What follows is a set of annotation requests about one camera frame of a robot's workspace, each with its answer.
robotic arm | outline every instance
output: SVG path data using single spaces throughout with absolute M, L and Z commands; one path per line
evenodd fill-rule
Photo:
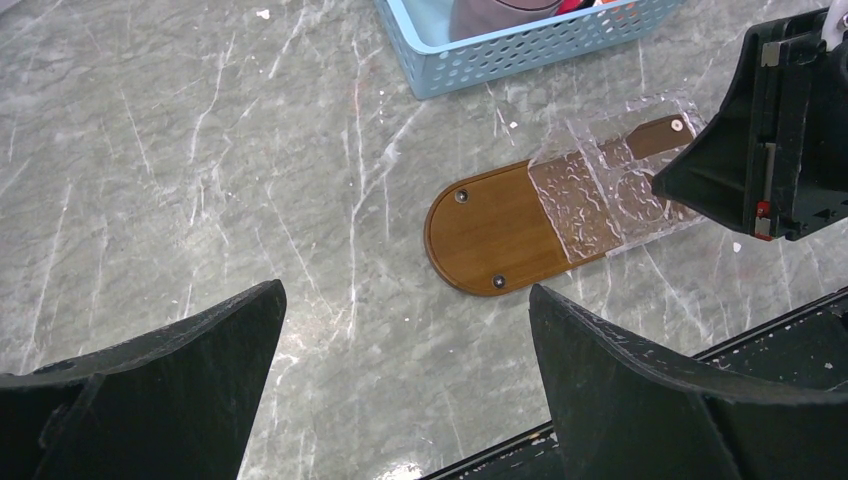
M 846 33 L 848 0 L 748 30 L 718 114 L 654 194 L 768 241 L 848 217 Z

wooden board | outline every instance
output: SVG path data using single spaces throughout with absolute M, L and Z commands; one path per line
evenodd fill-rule
M 599 146 L 605 161 L 619 162 L 616 168 L 627 171 L 627 162 L 691 142 L 688 129 L 678 132 L 669 127 L 673 120 L 683 119 L 672 116 L 649 122 L 625 139 Z M 600 199 L 600 186 L 583 171 L 586 163 L 579 152 L 573 152 L 534 165 L 528 172 L 529 161 L 525 160 L 448 187 L 433 202 L 424 227 L 424 244 L 433 267 L 459 290 L 496 296 L 602 258 L 620 247 L 620 232 L 611 230 L 615 222 L 609 221 L 614 213 Z M 579 211 L 583 216 L 588 205 L 600 210 L 591 212 L 583 223 L 576 216 L 569 217 L 571 213 L 566 213 L 568 218 L 555 216 L 554 230 L 531 175 L 544 197 L 560 202 L 564 212 Z M 645 192 L 642 185 L 635 191 L 631 203 L 641 206 L 645 199 L 640 196 L 650 196 L 650 188 Z M 584 192 L 585 198 L 575 192 Z
M 565 258 L 527 164 L 457 182 L 433 203 L 424 244 L 433 267 L 452 286 L 474 295 L 502 295 L 577 266 Z M 457 200 L 461 191 L 465 203 Z M 503 288 L 495 286 L 498 275 Z

black metal edge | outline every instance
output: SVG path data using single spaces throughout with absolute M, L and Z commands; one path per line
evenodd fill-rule
M 848 287 L 842 288 L 841 290 L 821 297 L 818 300 L 815 300 L 802 307 L 796 308 L 795 310 L 792 310 L 789 313 L 786 313 L 784 315 L 781 315 L 780 317 L 770 320 L 758 327 L 754 327 L 742 334 L 727 339 L 717 345 L 714 345 L 700 353 L 693 355 L 692 358 L 701 362 L 709 362 L 713 358 L 717 358 L 721 355 L 731 353 L 733 350 L 736 350 L 742 344 L 747 344 L 764 335 L 768 335 L 770 332 L 785 328 L 787 324 L 792 324 L 802 318 L 806 318 L 811 314 L 814 314 L 817 310 L 827 308 L 829 306 L 828 304 L 830 304 L 831 302 L 841 300 L 846 297 L 848 297 Z M 474 455 L 466 457 L 460 460 L 459 462 L 456 462 L 436 472 L 421 477 L 420 480 L 447 480 L 451 478 L 459 478 L 456 477 L 457 474 L 471 471 L 474 468 L 477 468 L 506 453 L 509 453 L 510 451 L 525 448 L 532 449 L 534 448 L 533 442 L 536 439 L 549 436 L 553 433 L 553 431 L 553 422 L 547 421 L 508 440 L 504 440 L 503 442 L 498 443 L 497 445 L 494 445 Z M 546 450 L 544 446 L 539 446 L 538 448 L 539 451 Z

red object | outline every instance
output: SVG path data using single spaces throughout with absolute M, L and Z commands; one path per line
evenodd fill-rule
M 769 218 L 771 215 L 771 203 L 769 202 L 757 202 L 757 218 Z M 759 238 L 760 240 L 765 240 L 767 242 L 772 241 L 773 239 L 768 235 L 760 235 L 759 233 L 754 233 L 754 236 Z
M 557 10 L 557 15 L 562 15 L 563 13 L 573 12 L 583 3 L 583 0 L 565 0 L 562 2 L 562 5 L 559 6 L 559 10 Z

brown wooden tray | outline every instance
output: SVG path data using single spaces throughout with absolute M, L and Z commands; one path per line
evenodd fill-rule
M 678 115 L 643 124 L 626 138 L 608 142 L 599 148 L 607 162 L 616 161 L 615 152 L 632 154 L 628 158 L 634 161 L 636 171 L 638 160 L 692 141 L 688 130 L 683 133 L 669 128 L 672 121 L 682 120 Z M 626 149 L 621 148 L 623 144 L 626 144 Z M 548 179 L 569 177 L 574 179 L 574 185 L 565 187 L 584 192 L 595 188 L 587 187 L 591 182 L 587 182 L 580 168 L 575 170 L 581 162 L 586 163 L 580 153 L 574 152 L 562 161 L 534 165 L 532 176 L 546 194 L 562 195 L 562 201 L 571 207 L 578 208 L 580 202 L 586 201 L 593 205 L 600 203 L 603 211 L 598 211 L 594 214 L 595 218 L 590 219 L 589 223 L 593 225 L 585 224 L 587 230 L 592 230 L 593 240 L 597 242 L 595 245 L 579 248 L 585 245 L 570 244 L 569 259 L 557 231 L 563 234 L 566 244 L 575 242 L 576 237 L 569 236 L 567 218 L 554 220 L 558 225 L 557 231 L 552 227 L 528 173 L 529 160 L 525 160 L 457 182 L 433 202 L 424 227 L 424 245 L 439 275 L 453 287 L 473 295 L 503 295 L 602 258 L 608 251 L 620 247 L 621 237 L 605 227 L 612 224 L 606 222 L 611 215 L 607 205 L 597 201 L 602 192 L 587 193 L 593 198 L 577 198 L 568 192 L 569 188 L 563 189 L 562 183 L 552 183 L 555 185 L 553 188 L 543 185 Z M 623 165 L 623 168 L 627 170 L 629 167 Z M 642 196 L 651 195 L 650 188 L 642 193 L 645 192 L 644 185 L 634 191 Z M 644 203 L 642 200 L 633 198 L 637 204 Z M 676 205 L 665 211 L 672 212 L 675 217 L 680 214 Z M 687 213 L 685 218 L 691 218 L 691 215 Z

